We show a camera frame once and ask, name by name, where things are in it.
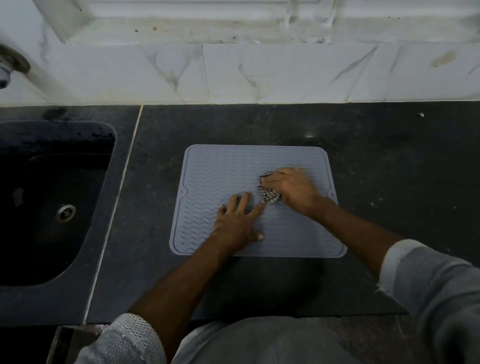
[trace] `black countertop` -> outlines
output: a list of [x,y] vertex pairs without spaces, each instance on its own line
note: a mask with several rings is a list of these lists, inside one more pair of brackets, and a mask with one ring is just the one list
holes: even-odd
[[[0,326],[82,323],[139,110],[139,106],[0,108],[0,121],[96,121],[113,127],[116,138],[92,224],[76,259],[63,273],[46,283],[0,287]],[[2,243],[16,242],[4,240]]]
[[[480,265],[479,116],[478,102],[145,106],[87,321],[112,321],[185,259],[168,240],[192,144],[319,146],[341,207]],[[376,290],[350,251],[232,258],[194,318],[402,312]]]

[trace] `sink drain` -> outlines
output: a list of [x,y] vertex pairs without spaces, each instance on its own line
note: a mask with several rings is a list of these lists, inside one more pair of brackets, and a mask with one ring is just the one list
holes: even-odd
[[55,220],[60,224],[64,224],[69,222],[74,216],[76,212],[76,208],[74,205],[63,205],[57,211],[57,215],[55,216]]

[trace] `silicone drying mat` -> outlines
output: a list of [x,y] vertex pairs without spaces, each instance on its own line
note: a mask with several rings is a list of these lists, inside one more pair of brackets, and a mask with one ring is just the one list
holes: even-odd
[[[170,248],[191,255],[212,231],[215,216],[233,194],[251,191],[249,207],[262,200],[259,176],[280,167],[302,168],[324,196],[337,203],[327,153],[307,146],[192,145],[185,151]],[[267,204],[255,223],[265,238],[238,256],[339,258],[347,248],[323,226],[283,202]]]

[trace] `person's right hand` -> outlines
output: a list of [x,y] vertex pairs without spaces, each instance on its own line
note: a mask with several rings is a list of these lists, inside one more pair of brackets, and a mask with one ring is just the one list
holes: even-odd
[[306,216],[311,216],[318,204],[327,200],[320,196],[313,182],[300,168],[280,168],[263,177],[260,185],[281,193],[283,202]]

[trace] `light gray sleeve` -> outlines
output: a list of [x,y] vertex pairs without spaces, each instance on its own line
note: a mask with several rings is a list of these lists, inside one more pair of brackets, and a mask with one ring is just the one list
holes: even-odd
[[98,340],[83,348],[76,364],[167,364],[156,332],[143,318],[123,314]]
[[385,256],[379,287],[417,318],[440,363],[480,362],[480,269],[402,240]]

